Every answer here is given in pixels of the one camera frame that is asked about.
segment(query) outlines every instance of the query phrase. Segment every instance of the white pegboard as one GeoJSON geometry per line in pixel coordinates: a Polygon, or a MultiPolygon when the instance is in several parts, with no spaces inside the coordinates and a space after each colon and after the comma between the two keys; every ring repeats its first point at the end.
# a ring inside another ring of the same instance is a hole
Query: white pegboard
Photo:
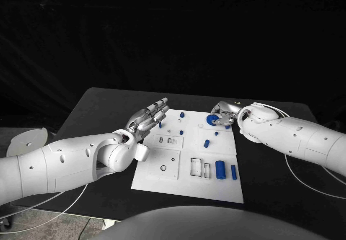
{"type": "Polygon", "coordinates": [[[147,161],[137,164],[131,189],[244,204],[232,128],[210,126],[208,115],[206,112],[167,111],[161,128],[156,126],[144,139],[151,151],[147,161]],[[190,175],[192,159],[200,160],[202,177],[190,175]],[[216,161],[225,162],[225,180],[216,178],[216,161]],[[236,180],[232,179],[232,165],[236,167],[236,180]]]}

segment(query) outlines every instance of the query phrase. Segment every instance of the robotic hand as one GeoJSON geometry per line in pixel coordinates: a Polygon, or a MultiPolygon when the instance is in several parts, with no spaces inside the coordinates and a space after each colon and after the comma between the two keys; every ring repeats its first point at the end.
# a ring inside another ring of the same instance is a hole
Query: robotic hand
{"type": "Polygon", "coordinates": [[[346,135],[313,122],[285,117],[284,112],[268,107],[221,101],[210,112],[212,123],[229,126],[238,120],[239,133],[249,141],[346,176],[346,135]]]}
{"type": "Polygon", "coordinates": [[[150,149],[138,142],[164,120],[167,98],[131,117],[114,133],[53,142],[33,152],[0,159],[0,206],[37,194],[69,191],[123,172],[134,159],[144,162],[150,149]]]}

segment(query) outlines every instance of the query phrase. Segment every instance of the cable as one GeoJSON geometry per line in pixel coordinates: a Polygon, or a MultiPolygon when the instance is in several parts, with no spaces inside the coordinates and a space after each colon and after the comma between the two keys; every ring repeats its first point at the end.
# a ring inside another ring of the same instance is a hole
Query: cable
{"type": "Polygon", "coordinates": [[[91,218],[88,219],[86,225],[85,225],[85,227],[84,227],[84,229],[82,229],[82,231],[81,231],[78,240],[81,240],[81,237],[82,237],[82,234],[84,234],[84,232],[85,232],[85,229],[86,229],[86,227],[88,227],[89,222],[91,222],[91,218]]]}
{"type": "Polygon", "coordinates": [[[346,185],[346,182],[345,181],[342,181],[339,178],[337,178],[337,176],[323,167],[323,169],[326,170],[326,172],[330,174],[330,176],[343,184],[343,185],[346,185]]]}
{"type": "Polygon", "coordinates": [[[84,188],[84,190],[82,190],[82,192],[81,192],[81,195],[79,195],[78,199],[74,201],[72,205],[68,207],[68,209],[66,209],[52,220],[49,220],[48,222],[45,222],[45,223],[40,224],[39,226],[32,227],[32,228],[29,228],[29,229],[26,229],[26,230],[22,230],[22,231],[0,232],[0,235],[23,233],[23,232],[26,232],[26,231],[29,231],[29,230],[33,230],[33,229],[42,227],[42,226],[46,225],[48,223],[50,223],[50,222],[72,208],[72,206],[75,205],[75,203],[78,202],[81,196],[82,196],[84,193],[85,193],[86,187],[88,187],[88,184],[85,185],[85,188],[84,188]]]}
{"type": "Polygon", "coordinates": [[[46,201],[43,201],[42,203],[39,203],[39,204],[36,204],[35,206],[30,206],[29,208],[26,208],[25,210],[22,210],[22,211],[19,211],[19,212],[14,212],[14,213],[12,213],[12,214],[9,214],[9,215],[6,215],[6,216],[0,216],[0,219],[6,219],[6,218],[9,218],[10,216],[13,216],[13,215],[16,215],[16,214],[20,214],[20,213],[23,213],[25,211],[36,208],[37,206],[40,206],[42,204],[48,203],[50,200],[53,200],[55,198],[58,198],[63,193],[65,193],[65,191],[61,192],[58,195],[55,195],[52,198],[49,198],[49,199],[48,199],[46,201]]]}
{"type": "Polygon", "coordinates": [[[317,193],[320,193],[320,194],[323,194],[323,195],[327,195],[327,196],[330,196],[330,197],[333,197],[333,198],[346,200],[346,197],[340,197],[340,196],[330,195],[330,194],[327,194],[327,193],[316,190],[314,188],[311,188],[311,187],[298,179],[298,177],[296,176],[294,171],[293,171],[293,169],[291,169],[291,166],[290,166],[290,164],[288,164],[287,155],[284,155],[284,158],[285,158],[285,163],[287,163],[287,166],[288,166],[288,168],[290,168],[290,172],[291,172],[293,176],[296,177],[296,179],[300,181],[300,183],[301,183],[306,187],[309,187],[313,191],[316,191],[317,193]]]}
{"type": "MultiPolygon", "coordinates": [[[[272,106],[270,106],[270,105],[265,105],[265,104],[262,104],[262,105],[264,105],[265,107],[268,107],[268,108],[275,109],[275,110],[281,113],[281,115],[283,115],[284,118],[285,118],[284,114],[285,114],[285,115],[288,116],[288,118],[290,118],[290,115],[288,115],[284,111],[281,111],[280,109],[277,109],[275,107],[272,107],[272,106]]],[[[288,168],[290,168],[290,172],[291,172],[293,176],[296,177],[296,179],[298,180],[298,182],[300,182],[306,187],[309,187],[313,191],[316,191],[317,193],[320,193],[320,194],[323,194],[323,195],[327,195],[327,196],[330,196],[330,197],[333,197],[333,198],[346,200],[346,197],[340,197],[340,196],[330,195],[330,194],[327,194],[327,193],[316,190],[313,187],[310,187],[310,186],[298,179],[297,175],[294,174],[294,171],[293,171],[291,166],[290,166],[290,164],[288,164],[287,155],[284,155],[284,158],[285,158],[285,163],[287,163],[287,166],[288,166],[288,168]]],[[[330,174],[330,176],[332,176],[342,184],[346,185],[346,182],[343,182],[343,181],[332,174],[332,172],[330,172],[324,167],[323,167],[323,169],[324,169],[326,172],[330,174]]]]}

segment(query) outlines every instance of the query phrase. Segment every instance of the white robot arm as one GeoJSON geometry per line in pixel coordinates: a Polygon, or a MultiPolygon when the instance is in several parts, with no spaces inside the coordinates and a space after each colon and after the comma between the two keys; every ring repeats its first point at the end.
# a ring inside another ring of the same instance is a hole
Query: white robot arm
{"type": "Polygon", "coordinates": [[[138,111],[124,130],[50,143],[36,151],[0,159],[0,206],[37,194],[69,191],[123,172],[150,149],[138,142],[164,120],[167,98],[138,111]]]}
{"type": "Polygon", "coordinates": [[[242,106],[219,102],[210,115],[221,113],[215,125],[229,126],[238,120],[239,133],[254,143],[265,144],[283,154],[306,160],[346,176],[346,135],[306,120],[280,118],[264,104],[242,106]]]}

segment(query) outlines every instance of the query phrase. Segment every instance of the table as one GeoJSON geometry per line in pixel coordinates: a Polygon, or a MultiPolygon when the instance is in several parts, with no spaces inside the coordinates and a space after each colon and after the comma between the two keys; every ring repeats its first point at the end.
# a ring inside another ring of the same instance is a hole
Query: table
{"type": "MultiPolygon", "coordinates": [[[[133,114],[164,97],[174,110],[210,112],[226,98],[124,91],[91,88],[58,132],[55,141],[111,133],[123,129],[133,114]]],[[[254,102],[271,105],[291,117],[317,122],[310,108],[300,103],[231,99],[251,105],[254,102]]],[[[306,228],[330,239],[346,237],[346,201],[311,191],[296,180],[284,155],[262,144],[254,143],[239,134],[234,125],[238,151],[242,194],[245,204],[199,199],[170,194],[131,190],[137,161],[128,169],[104,177],[88,185],[84,196],[68,213],[121,221],[147,211],[176,206],[215,206],[248,210],[306,228]]],[[[300,179],[316,189],[337,196],[346,190],[320,166],[290,158],[291,168],[300,179]]],[[[71,190],[39,209],[62,212],[82,192],[84,187],[71,190]]],[[[13,204],[29,207],[53,194],[36,195],[13,204]]]]}

